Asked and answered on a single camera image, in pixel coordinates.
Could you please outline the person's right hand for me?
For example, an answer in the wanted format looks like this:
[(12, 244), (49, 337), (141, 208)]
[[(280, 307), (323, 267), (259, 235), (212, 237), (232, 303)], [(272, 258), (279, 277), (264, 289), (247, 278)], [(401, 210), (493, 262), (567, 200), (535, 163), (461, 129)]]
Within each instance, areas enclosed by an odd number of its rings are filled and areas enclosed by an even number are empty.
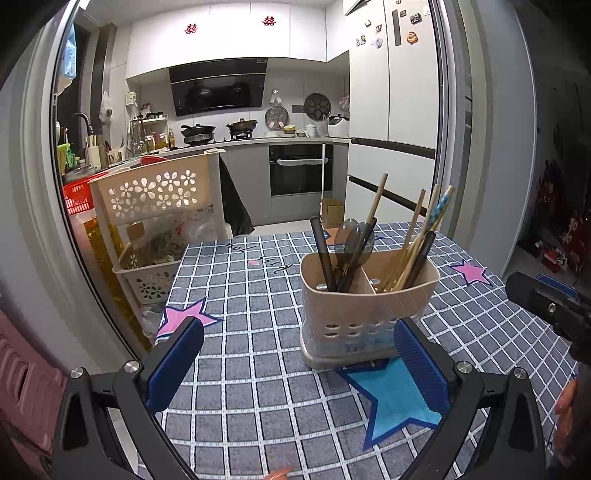
[(565, 466), (571, 466), (590, 434), (590, 386), (581, 377), (571, 380), (556, 403), (554, 452)]

